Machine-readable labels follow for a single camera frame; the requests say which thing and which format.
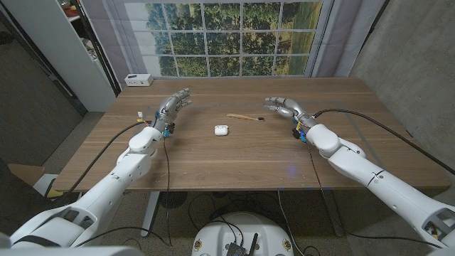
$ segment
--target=black cable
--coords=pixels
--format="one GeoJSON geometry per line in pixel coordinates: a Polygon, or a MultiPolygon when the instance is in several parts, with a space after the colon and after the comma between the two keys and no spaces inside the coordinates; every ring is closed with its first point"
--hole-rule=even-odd
{"type": "Polygon", "coordinates": [[[310,249],[310,248],[315,249],[315,251],[317,251],[317,253],[318,253],[318,256],[321,256],[321,253],[319,252],[318,248],[316,248],[316,247],[314,247],[314,246],[311,246],[311,245],[308,245],[307,247],[305,247],[305,249],[304,249],[304,251],[303,251],[303,253],[304,253],[305,256],[309,256],[309,255],[310,255],[310,254],[305,254],[305,252],[306,252],[308,249],[310,249]]]}
{"type": "Polygon", "coordinates": [[[428,157],[429,159],[431,159],[432,161],[434,161],[436,164],[442,166],[444,169],[446,169],[447,171],[450,171],[453,175],[455,175],[455,170],[453,170],[452,168],[450,168],[450,166],[446,165],[445,163],[441,162],[440,160],[438,160],[436,157],[432,156],[430,153],[426,152],[425,150],[423,150],[422,148],[420,148],[419,146],[417,146],[416,144],[412,143],[410,140],[404,138],[403,136],[401,136],[400,134],[398,134],[396,131],[392,130],[391,128],[389,127],[386,127],[384,124],[381,124],[379,123],[378,121],[374,120],[373,118],[369,117],[369,116],[366,116],[364,114],[361,114],[361,113],[358,113],[358,112],[354,112],[354,111],[350,111],[350,110],[341,110],[341,109],[327,109],[327,110],[321,110],[319,112],[317,112],[316,114],[313,115],[314,119],[316,119],[317,117],[319,117],[321,114],[325,113],[325,112],[343,112],[343,113],[348,113],[348,114],[354,114],[356,116],[359,116],[359,117],[363,117],[365,118],[366,120],[376,124],[377,126],[383,128],[384,130],[388,131],[389,133],[395,135],[396,137],[398,137],[399,139],[401,139],[402,141],[406,142],[406,144],[412,146],[414,149],[416,149],[418,152],[422,153],[423,155],[425,155],[426,157],[428,157]]]}
{"type": "Polygon", "coordinates": [[[125,245],[128,241],[135,241],[137,243],[137,246],[139,246],[139,250],[142,251],[141,243],[138,240],[134,239],[134,238],[128,238],[127,240],[125,240],[122,243],[122,245],[125,245]]]}
{"type": "Polygon", "coordinates": [[[168,188],[166,189],[166,222],[168,226],[168,238],[169,238],[169,244],[172,247],[172,242],[171,242],[171,232],[170,232],[170,227],[169,227],[169,209],[168,209],[168,202],[169,202],[169,182],[171,181],[170,175],[171,175],[171,170],[169,168],[169,157],[168,157],[168,152],[166,150],[166,138],[163,140],[163,145],[164,145],[164,153],[166,154],[166,160],[168,162],[168,188]]]}
{"type": "Polygon", "coordinates": [[[228,224],[228,222],[226,222],[226,220],[224,219],[224,217],[222,215],[220,215],[221,219],[227,224],[227,226],[230,228],[230,230],[232,231],[232,234],[234,235],[234,243],[237,245],[237,236],[235,235],[235,232],[234,230],[232,229],[232,227],[228,224]]]}
{"type": "Polygon", "coordinates": [[[212,204],[213,204],[213,210],[216,209],[215,207],[215,201],[213,200],[212,196],[211,195],[208,195],[206,193],[202,193],[198,196],[196,196],[195,198],[193,198],[193,200],[191,200],[189,206],[188,206],[188,217],[190,218],[190,221],[191,221],[191,224],[193,224],[194,228],[199,232],[200,228],[198,228],[198,226],[194,223],[194,220],[193,218],[191,217],[191,205],[193,204],[194,200],[196,200],[197,198],[200,198],[201,196],[208,196],[210,197],[210,199],[212,200],[212,204]]]}
{"type": "Polygon", "coordinates": [[[224,224],[227,224],[227,225],[232,225],[234,228],[237,228],[239,230],[239,232],[240,232],[240,235],[242,236],[242,241],[240,242],[240,247],[243,246],[243,233],[236,225],[234,225],[232,223],[229,223],[227,221],[223,221],[223,220],[212,220],[209,223],[224,223],[224,224]]]}
{"type": "Polygon", "coordinates": [[[134,124],[131,124],[129,125],[127,128],[123,129],[122,131],[120,131],[119,133],[117,133],[114,137],[112,137],[112,139],[107,142],[106,146],[98,153],[98,155],[93,159],[93,161],[90,163],[90,165],[85,169],[85,171],[82,173],[82,175],[79,177],[79,179],[74,183],[74,185],[70,188],[70,190],[68,190],[64,196],[62,196],[61,198],[58,199],[59,202],[61,201],[65,201],[68,196],[75,190],[75,188],[77,187],[77,185],[79,185],[79,183],[84,179],[84,177],[88,174],[88,172],[90,171],[90,169],[92,168],[92,166],[97,162],[97,160],[101,157],[101,155],[106,151],[106,149],[110,146],[110,144],[112,144],[112,142],[120,135],[122,135],[124,132],[126,132],[127,130],[131,129],[132,127],[135,127],[137,125],[140,125],[140,124],[143,124],[144,122],[136,122],[134,124]]]}
{"type": "MultiPolygon", "coordinates": [[[[316,173],[316,177],[318,179],[318,182],[319,182],[319,187],[321,188],[321,194],[322,194],[322,198],[323,198],[323,202],[326,206],[326,208],[328,208],[327,206],[327,200],[326,200],[326,196],[324,195],[324,192],[323,192],[323,189],[322,189],[322,185],[321,185],[321,182],[319,181],[319,177],[318,177],[318,172],[316,171],[316,167],[314,166],[314,161],[313,161],[313,155],[311,153],[311,150],[310,150],[310,147],[308,145],[308,143],[306,143],[306,146],[308,147],[308,153],[310,154],[310,160],[311,160],[311,163],[313,164],[313,169],[314,169],[314,172],[316,173]]],[[[366,236],[366,235],[356,235],[356,234],[353,234],[349,231],[347,231],[340,223],[338,223],[338,221],[336,221],[336,219],[330,215],[329,212],[327,212],[329,214],[329,217],[335,221],[335,223],[340,226],[340,228],[348,233],[349,235],[352,235],[352,236],[355,236],[357,238],[365,238],[365,239],[386,239],[386,240],[407,240],[407,241],[412,241],[412,242],[419,242],[419,243],[422,243],[422,244],[426,244],[426,245],[431,245],[431,246],[434,246],[436,248],[439,248],[439,249],[442,249],[441,246],[439,245],[435,245],[434,243],[431,243],[431,242],[427,242],[427,241],[421,241],[421,240],[416,240],[416,239],[412,239],[412,238],[403,238],[403,237],[394,237],[394,236],[382,236],[382,237],[379,237],[379,236],[366,236]]]]}
{"type": "Polygon", "coordinates": [[[106,232],[101,233],[101,234],[99,234],[99,235],[97,235],[97,236],[94,236],[93,238],[87,239],[86,241],[80,243],[79,245],[76,245],[75,247],[79,247],[79,246],[81,246],[81,245],[84,245],[84,244],[86,244],[86,243],[92,241],[92,240],[95,240],[95,239],[97,239],[97,238],[99,238],[99,237],[102,237],[103,235],[109,234],[109,233],[114,232],[114,231],[123,230],[123,229],[137,229],[137,230],[146,231],[146,232],[151,233],[152,235],[156,236],[158,239],[160,239],[160,241],[163,242],[163,244],[169,246],[169,245],[164,241],[164,239],[163,239],[161,236],[159,236],[158,234],[156,234],[155,232],[153,232],[153,231],[151,231],[151,230],[148,230],[148,229],[145,229],[145,228],[140,228],[140,227],[120,227],[120,228],[114,228],[113,230],[106,231],[106,232]]]}

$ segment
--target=window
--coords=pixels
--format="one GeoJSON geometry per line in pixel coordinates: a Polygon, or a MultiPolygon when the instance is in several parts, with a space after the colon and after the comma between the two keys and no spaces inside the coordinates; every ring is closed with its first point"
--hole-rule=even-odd
{"type": "Polygon", "coordinates": [[[324,4],[125,3],[120,23],[154,77],[308,76],[324,4]]]}

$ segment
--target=small white device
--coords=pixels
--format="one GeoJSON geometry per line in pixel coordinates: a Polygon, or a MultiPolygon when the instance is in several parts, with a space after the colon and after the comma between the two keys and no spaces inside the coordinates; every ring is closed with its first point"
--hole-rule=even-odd
{"type": "Polygon", "coordinates": [[[215,126],[215,135],[216,136],[226,136],[229,132],[229,126],[227,125],[217,125],[215,126]]]}
{"type": "Polygon", "coordinates": [[[150,86],[154,78],[150,74],[128,74],[125,83],[128,86],[150,86]]]}

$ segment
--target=table leg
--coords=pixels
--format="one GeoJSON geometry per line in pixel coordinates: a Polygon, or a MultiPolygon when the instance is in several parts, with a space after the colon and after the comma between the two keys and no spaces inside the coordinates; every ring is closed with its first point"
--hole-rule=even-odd
{"type": "MultiPolygon", "coordinates": [[[[147,209],[145,210],[144,222],[142,227],[150,230],[152,221],[154,220],[156,205],[158,204],[159,192],[151,192],[149,196],[149,202],[147,203],[147,209]]],[[[141,231],[141,236],[146,238],[150,235],[147,231],[141,231]]]]}
{"type": "Polygon", "coordinates": [[[339,225],[341,224],[340,213],[338,212],[338,207],[336,206],[335,197],[332,191],[323,191],[324,198],[326,199],[326,210],[328,218],[332,222],[333,233],[337,237],[344,236],[343,228],[339,225]]]}

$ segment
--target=white box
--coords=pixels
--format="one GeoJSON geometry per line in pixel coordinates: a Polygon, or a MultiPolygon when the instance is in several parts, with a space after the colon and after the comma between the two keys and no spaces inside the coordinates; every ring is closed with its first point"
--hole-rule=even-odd
{"type": "Polygon", "coordinates": [[[128,74],[125,83],[128,86],[150,86],[154,78],[150,74],[128,74]]]}

